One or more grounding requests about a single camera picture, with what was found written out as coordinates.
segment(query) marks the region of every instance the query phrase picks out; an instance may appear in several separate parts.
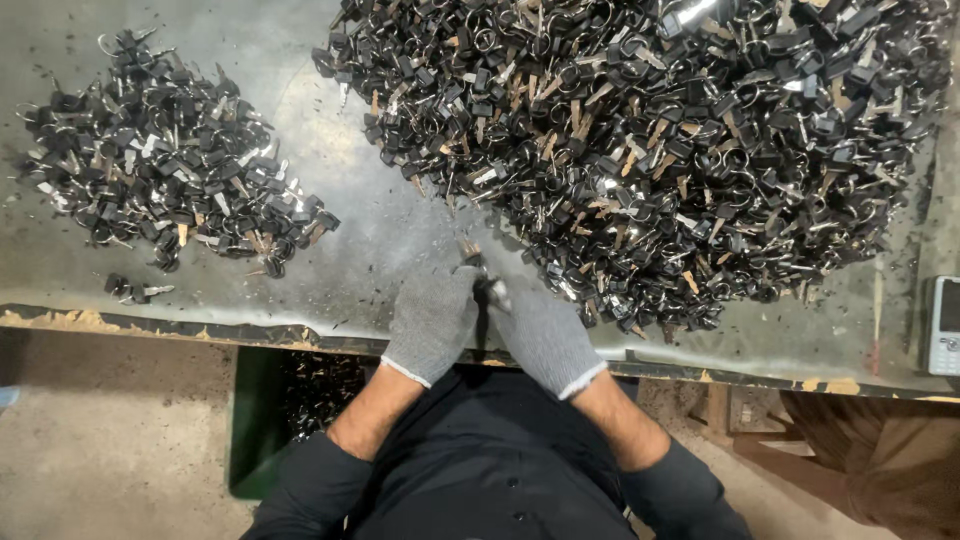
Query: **work glove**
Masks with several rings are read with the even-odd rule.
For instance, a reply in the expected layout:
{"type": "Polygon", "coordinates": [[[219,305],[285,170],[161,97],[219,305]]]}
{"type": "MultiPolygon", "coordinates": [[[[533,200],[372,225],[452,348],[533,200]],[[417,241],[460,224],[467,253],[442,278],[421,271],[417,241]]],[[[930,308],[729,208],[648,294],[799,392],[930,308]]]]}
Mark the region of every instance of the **work glove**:
{"type": "Polygon", "coordinates": [[[479,308],[473,286],[483,270],[417,275],[400,286],[390,323],[390,345],[380,360],[429,388],[467,346],[479,308]]]}
{"type": "Polygon", "coordinates": [[[488,309],[510,356],[560,400],[586,388],[607,368],[593,350],[576,306],[498,282],[488,309]]]}

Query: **phone keypad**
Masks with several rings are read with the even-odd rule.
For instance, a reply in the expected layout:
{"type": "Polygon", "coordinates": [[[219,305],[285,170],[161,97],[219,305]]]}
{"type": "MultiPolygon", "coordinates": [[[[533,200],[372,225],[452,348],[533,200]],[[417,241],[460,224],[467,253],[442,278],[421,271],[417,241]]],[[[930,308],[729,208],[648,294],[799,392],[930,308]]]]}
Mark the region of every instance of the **phone keypad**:
{"type": "Polygon", "coordinates": [[[941,337],[930,354],[930,373],[960,375],[960,339],[941,337]]]}

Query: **phone screen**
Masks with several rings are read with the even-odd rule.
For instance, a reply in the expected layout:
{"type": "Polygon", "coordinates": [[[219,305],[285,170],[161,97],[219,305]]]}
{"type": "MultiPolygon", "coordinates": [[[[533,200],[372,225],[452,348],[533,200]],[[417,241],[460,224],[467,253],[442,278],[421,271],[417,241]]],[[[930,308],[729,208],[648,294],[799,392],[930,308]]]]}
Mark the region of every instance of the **phone screen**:
{"type": "Polygon", "coordinates": [[[940,331],[960,332],[960,282],[944,280],[940,297],[940,331]]]}

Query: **forearm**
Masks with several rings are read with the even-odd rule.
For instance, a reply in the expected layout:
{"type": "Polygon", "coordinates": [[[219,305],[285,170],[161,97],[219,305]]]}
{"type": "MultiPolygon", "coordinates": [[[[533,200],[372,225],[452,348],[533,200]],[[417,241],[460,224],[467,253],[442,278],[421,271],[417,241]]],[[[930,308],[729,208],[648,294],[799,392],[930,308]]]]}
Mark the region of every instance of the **forearm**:
{"type": "Polygon", "coordinates": [[[370,461],[387,433],[423,387],[381,365],[370,383],[326,432],[317,433],[284,461],[276,488],[257,509],[244,540],[323,538],[363,493],[370,461]]]}
{"type": "Polygon", "coordinates": [[[354,457],[373,461],[376,451],[423,386],[380,364],[367,386],[327,429],[326,436],[354,457]]]}
{"type": "Polygon", "coordinates": [[[670,449],[670,436],[623,393],[610,371],[600,372],[570,403],[603,431],[624,472],[646,469],[670,449]]]}
{"type": "Polygon", "coordinates": [[[658,538],[750,538],[707,465],[601,372],[571,403],[607,436],[624,499],[658,538]]]}

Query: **glove cuff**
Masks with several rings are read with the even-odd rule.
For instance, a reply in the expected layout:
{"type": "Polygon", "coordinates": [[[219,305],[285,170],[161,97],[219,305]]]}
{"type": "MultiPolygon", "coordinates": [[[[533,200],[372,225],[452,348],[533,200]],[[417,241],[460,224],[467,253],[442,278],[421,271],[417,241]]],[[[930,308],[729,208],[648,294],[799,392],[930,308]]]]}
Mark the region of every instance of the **glove cuff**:
{"type": "Polygon", "coordinates": [[[597,376],[598,373],[607,369],[607,361],[600,360],[600,363],[588,369],[583,375],[575,379],[573,382],[568,384],[563,390],[557,394],[557,399],[560,401],[565,401],[567,398],[576,394],[577,392],[588,387],[593,381],[593,378],[597,376]]]}
{"type": "Polygon", "coordinates": [[[387,364],[387,365],[389,365],[390,367],[396,369],[398,372],[402,373],[407,379],[411,379],[411,380],[415,380],[416,382],[419,382],[419,383],[422,384],[423,387],[426,388],[427,390],[430,389],[430,386],[433,386],[432,383],[427,382],[423,377],[419,377],[419,376],[417,376],[417,375],[414,375],[414,374],[411,373],[410,370],[408,370],[407,368],[405,368],[405,367],[401,366],[400,364],[394,362],[393,360],[389,359],[386,354],[384,354],[383,356],[380,357],[380,363],[387,364]]]}

